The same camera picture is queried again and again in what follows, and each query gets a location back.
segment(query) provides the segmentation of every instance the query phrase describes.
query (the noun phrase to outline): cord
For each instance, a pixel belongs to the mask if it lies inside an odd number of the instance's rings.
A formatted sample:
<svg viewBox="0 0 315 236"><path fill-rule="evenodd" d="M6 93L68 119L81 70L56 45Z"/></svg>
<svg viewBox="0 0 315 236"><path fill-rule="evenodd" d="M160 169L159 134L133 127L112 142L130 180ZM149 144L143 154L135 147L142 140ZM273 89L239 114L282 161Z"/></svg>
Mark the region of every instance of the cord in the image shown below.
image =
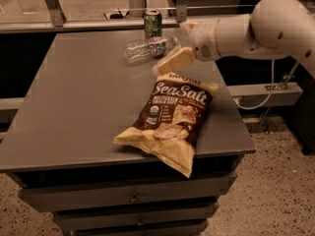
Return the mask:
<svg viewBox="0 0 315 236"><path fill-rule="evenodd" d="M266 99L261 102L260 104L258 104L257 106L252 106L252 107L245 107L245 106L241 106L239 104L239 98L234 98L234 102L236 103L236 105L241 108L241 109L244 109L244 110L253 110L253 109L256 109L258 107L261 107L263 106L270 98L270 96L273 94L273 89L274 89L274 80L275 80L275 60L273 59L272 60L272 83L271 83L271 87L270 87L270 91L269 91L269 94L268 96L266 97Z"/></svg>

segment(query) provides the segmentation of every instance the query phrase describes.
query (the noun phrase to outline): concrete floor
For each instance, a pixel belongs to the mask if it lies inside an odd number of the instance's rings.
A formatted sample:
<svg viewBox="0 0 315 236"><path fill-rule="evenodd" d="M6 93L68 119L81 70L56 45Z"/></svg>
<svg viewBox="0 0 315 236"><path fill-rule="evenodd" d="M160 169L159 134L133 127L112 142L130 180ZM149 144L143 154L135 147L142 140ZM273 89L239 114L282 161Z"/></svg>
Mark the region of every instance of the concrete floor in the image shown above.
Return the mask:
<svg viewBox="0 0 315 236"><path fill-rule="evenodd" d="M282 117L265 134L257 119L244 118L257 151L237 167L238 177L201 236L315 236L315 156L302 146ZM61 236L50 213L19 200L20 188L0 174L0 235Z"/></svg>
<svg viewBox="0 0 315 236"><path fill-rule="evenodd" d="M165 7L166 0L150 0ZM73 21L103 20L126 0L60 0ZM46 22L44 0L0 0L1 23ZM272 134L256 119L245 118L257 151L246 155L238 178L201 236L315 236L315 156L304 156L301 144L282 117L271 118ZM20 188L0 174L0 236L60 236L50 213L38 213L19 200Z"/></svg>

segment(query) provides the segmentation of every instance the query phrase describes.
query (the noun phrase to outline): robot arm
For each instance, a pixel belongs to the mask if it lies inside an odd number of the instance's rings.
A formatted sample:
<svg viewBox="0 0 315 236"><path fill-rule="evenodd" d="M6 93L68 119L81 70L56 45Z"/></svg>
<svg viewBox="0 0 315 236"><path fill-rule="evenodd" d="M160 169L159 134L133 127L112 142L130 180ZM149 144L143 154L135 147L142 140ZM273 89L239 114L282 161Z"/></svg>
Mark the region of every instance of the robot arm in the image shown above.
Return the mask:
<svg viewBox="0 0 315 236"><path fill-rule="evenodd" d="M157 63L160 74L194 62L226 56L281 59L292 56L306 69L315 66L315 20L297 0L261 0L251 15L222 16L201 23L182 23L188 47Z"/></svg>

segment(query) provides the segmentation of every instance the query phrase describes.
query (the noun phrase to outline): can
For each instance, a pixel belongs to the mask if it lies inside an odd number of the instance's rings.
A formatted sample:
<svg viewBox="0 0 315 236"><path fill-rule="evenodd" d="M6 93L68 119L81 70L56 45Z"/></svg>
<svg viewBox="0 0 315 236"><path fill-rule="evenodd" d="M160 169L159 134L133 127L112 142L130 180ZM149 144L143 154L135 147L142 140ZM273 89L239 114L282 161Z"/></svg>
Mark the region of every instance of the can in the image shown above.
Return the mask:
<svg viewBox="0 0 315 236"><path fill-rule="evenodd" d="M159 10L146 10L144 22L146 38L161 36L161 13Z"/></svg>

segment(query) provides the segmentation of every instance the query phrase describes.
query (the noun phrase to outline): clear water bottle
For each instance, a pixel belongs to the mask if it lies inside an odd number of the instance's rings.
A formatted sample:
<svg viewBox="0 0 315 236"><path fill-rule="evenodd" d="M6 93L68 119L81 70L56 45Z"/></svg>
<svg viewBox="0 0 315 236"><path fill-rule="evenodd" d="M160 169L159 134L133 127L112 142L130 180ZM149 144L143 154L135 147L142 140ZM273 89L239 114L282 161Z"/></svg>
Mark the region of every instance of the clear water bottle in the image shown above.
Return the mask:
<svg viewBox="0 0 315 236"><path fill-rule="evenodd" d="M154 36L125 46L125 58L129 64L161 58L177 45L178 40L172 36Z"/></svg>

